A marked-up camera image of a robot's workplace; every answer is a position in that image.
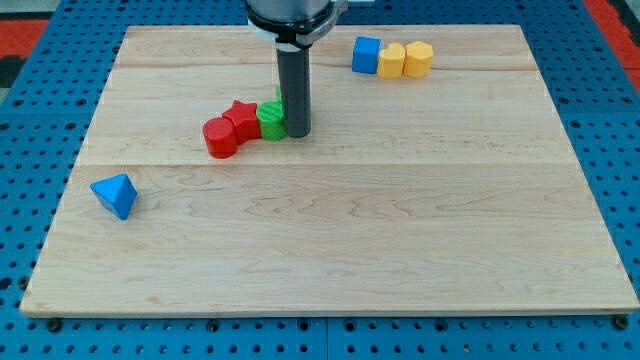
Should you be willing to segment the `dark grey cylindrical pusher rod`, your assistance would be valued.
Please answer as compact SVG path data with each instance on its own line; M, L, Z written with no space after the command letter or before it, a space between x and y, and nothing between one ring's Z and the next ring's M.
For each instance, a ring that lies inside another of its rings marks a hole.
M306 137L311 131L309 50L276 50L286 134Z

